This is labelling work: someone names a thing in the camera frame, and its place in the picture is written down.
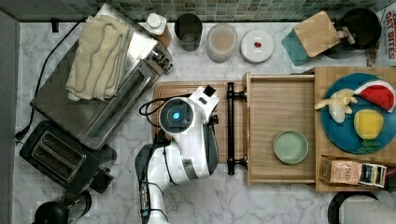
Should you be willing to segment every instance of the white marble countertop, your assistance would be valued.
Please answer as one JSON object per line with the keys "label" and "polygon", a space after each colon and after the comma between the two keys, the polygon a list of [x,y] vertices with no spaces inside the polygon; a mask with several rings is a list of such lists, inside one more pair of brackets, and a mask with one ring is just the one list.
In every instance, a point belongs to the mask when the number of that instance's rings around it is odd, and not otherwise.
{"label": "white marble countertop", "polygon": [[[29,102],[34,96],[35,84],[45,58],[72,25],[61,23],[60,33],[53,34],[49,23],[21,23],[17,131],[28,122]],[[204,24],[201,46],[194,52],[183,50],[177,39],[173,39],[169,50],[174,57],[175,69],[172,73],[161,76],[159,82],[237,80],[248,71],[254,75],[286,75],[303,72],[316,65],[365,65],[364,53],[357,53],[353,58],[341,61],[319,56],[302,66],[292,65],[280,41],[295,23],[232,23],[238,32],[238,50],[228,62],[213,63],[205,52],[205,37],[213,25]],[[173,24],[169,24],[169,28],[175,36]],[[246,63],[239,54],[242,37],[253,29],[266,31],[275,41],[274,53],[264,63]],[[67,38],[67,44],[55,51],[45,71],[46,78],[78,38],[80,31],[81,25]],[[151,99],[152,91],[153,88],[142,96],[137,108]],[[35,113],[31,131],[42,119],[39,113]],[[110,141],[119,155],[111,169],[115,179],[103,195],[91,190],[93,206],[87,215],[75,223],[141,223],[134,157],[150,139],[149,124],[133,110]],[[20,149],[21,145],[18,145],[15,150],[12,214],[12,223],[15,224],[32,223],[35,210],[40,204],[55,199],[64,192],[62,187],[24,161],[19,156]],[[237,168],[236,175],[229,176],[226,165],[220,164],[209,178],[170,188],[165,192],[170,223],[327,223],[327,208],[334,194],[315,193],[312,188],[298,184],[260,184],[248,187],[244,181],[245,176],[246,171],[241,168]]]}

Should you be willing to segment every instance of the cream towel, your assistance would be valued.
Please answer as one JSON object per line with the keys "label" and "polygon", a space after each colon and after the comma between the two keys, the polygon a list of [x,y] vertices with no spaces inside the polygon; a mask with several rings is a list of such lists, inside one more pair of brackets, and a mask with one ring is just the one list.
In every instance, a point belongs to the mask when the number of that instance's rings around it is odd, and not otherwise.
{"label": "cream towel", "polygon": [[78,40],[66,89],[74,101],[112,97],[125,75],[125,59],[132,31],[119,21],[89,17]]}

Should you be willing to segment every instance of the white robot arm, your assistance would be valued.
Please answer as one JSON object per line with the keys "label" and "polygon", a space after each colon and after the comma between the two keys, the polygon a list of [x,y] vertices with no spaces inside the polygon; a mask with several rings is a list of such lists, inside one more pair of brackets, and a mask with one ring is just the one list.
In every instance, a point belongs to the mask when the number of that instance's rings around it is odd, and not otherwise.
{"label": "white robot arm", "polygon": [[[219,103],[210,86],[199,87],[189,98],[167,101],[160,112],[159,132],[135,159],[144,224],[168,223],[163,192],[170,185],[212,175],[219,163],[218,145],[208,125]],[[166,141],[165,134],[173,141]]]}

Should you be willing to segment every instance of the white jar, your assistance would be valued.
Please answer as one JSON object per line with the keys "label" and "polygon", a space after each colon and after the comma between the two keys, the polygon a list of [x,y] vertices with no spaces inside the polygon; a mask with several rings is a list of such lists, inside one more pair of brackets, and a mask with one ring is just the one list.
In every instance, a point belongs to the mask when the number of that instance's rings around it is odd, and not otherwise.
{"label": "white jar", "polygon": [[148,19],[145,23],[145,29],[151,34],[155,35],[157,39],[163,43],[167,48],[169,47],[172,36],[169,32],[168,25],[166,24],[166,18],[155,13],[148,15]]}
{"label": "white jar", "polygon": [[238,34],[231,25],[217,24],[207,34],[207,56],[215,63],[227,62],[233,54],[237,42]]}

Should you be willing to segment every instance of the spice jar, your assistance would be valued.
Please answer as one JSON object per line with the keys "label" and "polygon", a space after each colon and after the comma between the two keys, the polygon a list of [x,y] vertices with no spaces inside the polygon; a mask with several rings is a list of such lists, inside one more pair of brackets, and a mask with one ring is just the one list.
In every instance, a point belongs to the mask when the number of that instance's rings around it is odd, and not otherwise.
{"label": "spice jar", "polygon": [[151,34],[155,35],[157,39],[163,43],[167,48],[169,47],[172,36],[169,32],[168,25],[166,24],[166,18],[155,13],[148,15],[148,19],[145,24],[146,30]]}

